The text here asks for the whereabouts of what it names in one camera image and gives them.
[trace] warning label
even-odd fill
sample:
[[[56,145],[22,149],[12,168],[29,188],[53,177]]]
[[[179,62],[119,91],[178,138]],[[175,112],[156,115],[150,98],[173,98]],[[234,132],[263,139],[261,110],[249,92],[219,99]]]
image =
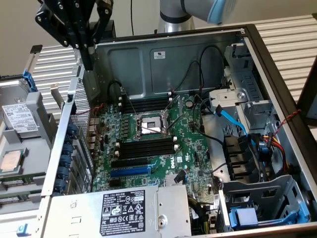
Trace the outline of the warning label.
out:
[[[105,236],[145,231],[145,190],[105,194],[100,234]]]
[[[25,103],[2,106],[17,133],[37,131],[38,128]]]

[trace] motherboard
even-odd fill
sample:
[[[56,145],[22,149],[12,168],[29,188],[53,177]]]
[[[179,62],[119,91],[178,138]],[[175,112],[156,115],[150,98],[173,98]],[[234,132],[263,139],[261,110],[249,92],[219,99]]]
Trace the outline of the motherboard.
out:
[[[184,171],[185,179],[178,184],[186,184],[188,195],[197,201],[213,203],[212,176],[204,174],[200,168],[201,163],[204,170],[211,170],[209,157],[204,156],[208,149],[206,138],[193,128],[194,97],[188,94],[180,95],[178,100],[170,100],[169,103],[171,105],[166,112],[159,110],[137,115],[133,110],[130,113],[122,113],[124,110],[118,105],[109,105],[100,111],[99,117],[93,119],[97,123],[92,123],[94,128],[91,132],[98,137],[94,148],[96,170],[93,192],[138,186],[176,185],[174,178],[180,171]],[[136,117],[141,126],[136,125]],[[170,126],[168,132],[156,133],[168,128],[163,119],[166,119]],[[136,142],[143,144],[139,148],[134,144]],[[152,150],[149,154],[155,155],[144,158],[146,154],[143,153],[148,149],[147,143],[150,142],[157,143],[155,147],[161,150],[154,151],[155,147],[149,145]],[[146,174],[117,176],[114,172],[121,170],[113,167],[124,161],[122,159],[147,160],[150,171]]]

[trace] black pcie slot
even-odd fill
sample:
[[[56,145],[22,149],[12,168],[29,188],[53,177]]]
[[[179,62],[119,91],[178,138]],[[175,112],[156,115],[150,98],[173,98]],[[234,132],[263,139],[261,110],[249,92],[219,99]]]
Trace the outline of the black pcie slot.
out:
[[[147,165],[148,159],[137,159],[137,160],[117,160],[111,162],[111,168],[121,168],[121,167],[132,167],[132,166],[141,166]]]
[[[152,98],[144,100],[135,100],[132,101],[132,105],[137,113],[141,112],[150,112],[150,111],[159,111],[166,108],[168,105],[168,98]],[[134,112],[130,103],[126,101],[123,107],[123,113],[132,113]]]
[[[174,154],[171,138],[126,142],[120,145],[120,159]]]

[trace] cable connector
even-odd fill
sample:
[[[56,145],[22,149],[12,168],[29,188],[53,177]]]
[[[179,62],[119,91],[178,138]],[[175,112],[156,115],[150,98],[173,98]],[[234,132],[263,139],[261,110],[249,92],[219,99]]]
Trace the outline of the cable connector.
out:
[[[266,147],[270,148],[272,143],[273,133],[269,132],[267,135],[268,135],[268,139],[267,139]]]
[[[217,106],[215,113],[218,115],[218,117],[221,117],[221,112],[222,112],[223,108],[222,106],[220,106],[220,104]]]

